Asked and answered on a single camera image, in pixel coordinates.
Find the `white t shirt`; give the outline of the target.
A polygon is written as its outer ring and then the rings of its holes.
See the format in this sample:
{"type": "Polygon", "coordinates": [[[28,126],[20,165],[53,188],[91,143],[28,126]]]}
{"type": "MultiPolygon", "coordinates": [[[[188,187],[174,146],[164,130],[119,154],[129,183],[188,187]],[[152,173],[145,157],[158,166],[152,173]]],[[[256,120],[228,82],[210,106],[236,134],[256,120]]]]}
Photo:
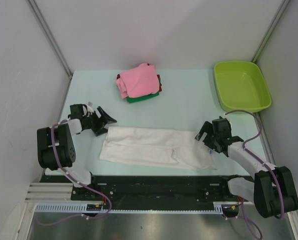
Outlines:
{"type": "Polygon", "coordinates": [[[138,127],[109,127],[100,160],[128,165],[215,170],[210,149],[192,131],[138,127]]]}

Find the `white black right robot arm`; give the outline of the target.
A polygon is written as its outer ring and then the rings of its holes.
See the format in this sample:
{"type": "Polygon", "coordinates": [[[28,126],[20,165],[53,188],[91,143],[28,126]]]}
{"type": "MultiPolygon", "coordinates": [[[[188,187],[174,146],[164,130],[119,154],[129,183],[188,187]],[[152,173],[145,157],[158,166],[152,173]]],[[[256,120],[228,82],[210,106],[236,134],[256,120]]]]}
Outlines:
{"type": "Polygon", "coordinates": [[[230,201],[240,196],[252,202],[264,218],[282,217],[298,210],[298,195],[291,171],[260,159],[245,146],[242,138],[232,135],[231,124],[226,118],[204,122],[195,139],[234,160],[252,177],[247,180],[231,176],[228,183],[219,188],[222,199],[230,201]]]}

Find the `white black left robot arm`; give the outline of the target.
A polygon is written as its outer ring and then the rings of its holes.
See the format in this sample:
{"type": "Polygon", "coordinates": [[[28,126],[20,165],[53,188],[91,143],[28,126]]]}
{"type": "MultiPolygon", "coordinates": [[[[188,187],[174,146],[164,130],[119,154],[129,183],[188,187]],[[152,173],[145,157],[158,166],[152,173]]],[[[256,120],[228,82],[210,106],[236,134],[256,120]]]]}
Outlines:
{"type": "Polygon", "coordinates": [[[37,158],[43,169],[58,172],[69,179],[75,187],[82,188],[82,194],[89,200],[99,195],[99,187],[93,184],[92,173],[76,163],[73,136],[91,130],[96,137],[108,133],[109,124],[117,120],[102,107],[96,110],[90,104],[73,104],[70,114],[51,127],[39,128],[37,135],[37,158]]]}

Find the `green folded t shirt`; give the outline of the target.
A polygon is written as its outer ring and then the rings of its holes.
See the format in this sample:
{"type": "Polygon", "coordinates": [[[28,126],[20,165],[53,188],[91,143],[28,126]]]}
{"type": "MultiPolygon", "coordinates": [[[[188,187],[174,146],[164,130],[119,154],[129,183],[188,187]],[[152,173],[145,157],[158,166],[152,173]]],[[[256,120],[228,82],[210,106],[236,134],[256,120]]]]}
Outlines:
{"type": "Polygon", "coordinates": [[[155,98],[158,95],[159,95],[159,92],[156,92],[156,93],[152,93],[152,94],[148,94],[148,95],[144,95],[136,98],[126,97],[126,100],[128,103],[135,103],[135,102],[137,103],[137,102],[149,100],[151,98],[155,98]]]}

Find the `lime green plastic basin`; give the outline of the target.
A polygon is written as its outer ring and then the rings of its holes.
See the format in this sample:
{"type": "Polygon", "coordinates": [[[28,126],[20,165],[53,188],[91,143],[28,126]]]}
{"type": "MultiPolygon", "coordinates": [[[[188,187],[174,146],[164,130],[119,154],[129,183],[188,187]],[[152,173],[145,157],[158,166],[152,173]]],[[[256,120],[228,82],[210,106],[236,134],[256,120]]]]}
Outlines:
{"type": "Polygon", "coordinates": [[[272,104],[266,80],[253,62],[218,62],[214,65],[214,80],[220,106],[226,112],[258,113],[272,104]]]}

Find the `pink folded t shirt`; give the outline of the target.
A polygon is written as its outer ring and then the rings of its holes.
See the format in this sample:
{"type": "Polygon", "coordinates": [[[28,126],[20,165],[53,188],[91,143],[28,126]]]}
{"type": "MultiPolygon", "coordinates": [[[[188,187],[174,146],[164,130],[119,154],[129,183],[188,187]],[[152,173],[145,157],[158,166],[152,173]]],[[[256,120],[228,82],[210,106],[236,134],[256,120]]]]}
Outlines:
{"type": "Polygon", "coordinates": [[[119,73],[116,85],[122,99],[156,94],[160,90],[160,81],[156,69],[154,65],[148,63],[119,73]]]}

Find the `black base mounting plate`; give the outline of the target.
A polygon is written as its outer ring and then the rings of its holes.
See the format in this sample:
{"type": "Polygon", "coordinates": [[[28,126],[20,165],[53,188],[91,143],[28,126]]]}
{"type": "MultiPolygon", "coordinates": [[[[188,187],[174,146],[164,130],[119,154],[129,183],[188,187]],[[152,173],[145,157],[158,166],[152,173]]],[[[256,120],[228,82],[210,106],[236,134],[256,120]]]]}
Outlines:
{"type": "Polygon", "coordinates": [[[90,188],[106,195],[112,207],[154,207],[237,202],[228,191],[229,176],[93,176],[90,188]]]}

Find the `aluminium frame rail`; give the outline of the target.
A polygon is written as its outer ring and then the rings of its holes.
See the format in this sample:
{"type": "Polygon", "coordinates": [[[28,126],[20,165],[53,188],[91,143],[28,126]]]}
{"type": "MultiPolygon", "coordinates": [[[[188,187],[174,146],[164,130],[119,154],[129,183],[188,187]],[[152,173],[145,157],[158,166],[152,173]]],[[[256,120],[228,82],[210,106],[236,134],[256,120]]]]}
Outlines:
{"type": "Polygon", "coordinates": [[[31,183],[26,202],[32,203],[64,203],[71,201],[72,183],[31,183]]]}

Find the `grey aluminium corner post left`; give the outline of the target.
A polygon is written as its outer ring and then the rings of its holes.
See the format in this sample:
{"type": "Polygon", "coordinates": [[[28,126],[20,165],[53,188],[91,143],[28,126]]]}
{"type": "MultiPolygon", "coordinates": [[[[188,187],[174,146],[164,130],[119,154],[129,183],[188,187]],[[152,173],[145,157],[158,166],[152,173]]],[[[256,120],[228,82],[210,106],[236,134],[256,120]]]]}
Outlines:
{"type": "Polygon", "coordinates": [[[35,17],[38,25],[40,26],[43,34],[45,35],[48,43],[51,46],[56,58],[58,59],[59,63],[61,64],[63,70],[65,71],[66,75],[69,79],[72,79],[73,72],[71,71],[45,17],[43,16],[42,11],[40,10],[37,2],[35,0],[26,0],[30,10],[32,11],[33,16],[35,17]]]}

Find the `grey aluminium corner post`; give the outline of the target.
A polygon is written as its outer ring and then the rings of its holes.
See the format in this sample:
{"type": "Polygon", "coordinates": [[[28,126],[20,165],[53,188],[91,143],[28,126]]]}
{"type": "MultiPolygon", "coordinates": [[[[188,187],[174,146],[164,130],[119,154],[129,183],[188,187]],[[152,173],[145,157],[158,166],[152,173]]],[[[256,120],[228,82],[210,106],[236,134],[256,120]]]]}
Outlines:
{"type": "Polygon", "coordinates": [[[43,34],[45,35],[48,43],[51,46],[56,58],[58,59],[59,63],[61,64],[63,70],[65,71],[66,75],[69,79],[72,79],[73,72],[71,71],[45,17],[43,16],[42,11],[40,10],[37,2],[35,0],[26,0],[30,10],[32,11],[33,16],[35,17],[38,25],[40,26],[43,34]]]}
{"type": "Polygon", "coordinates": [[[273,36],[275,30],[277,29],[280,21],[287,12],[288,8],[292,4],[293,0],[283,0],[275,13],[266,33],[264,34],[255,54],[253,55],[251,62],[257,64],[261,55],[263,54],[267,44],[269,43],[271,37],[273,36]]]}

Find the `grey aluminium corner post right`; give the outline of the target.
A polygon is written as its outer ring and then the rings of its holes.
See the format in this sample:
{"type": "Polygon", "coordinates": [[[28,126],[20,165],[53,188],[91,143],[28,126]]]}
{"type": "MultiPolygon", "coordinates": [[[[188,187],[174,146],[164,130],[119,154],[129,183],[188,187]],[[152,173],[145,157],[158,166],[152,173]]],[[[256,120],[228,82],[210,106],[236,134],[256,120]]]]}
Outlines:
{"type": "Polygon", "coordinates": [[[273,36],[275,30],[277,29],[280,21],[287,12],[288,8],[292,4],[293,0],[283,0],[275,13],[266,33],[264,34],[255,54],[253,55],[251,62],[257,64],[261,55],[263,54],[267,44],[269,43],[271,37],[273,36]]]}

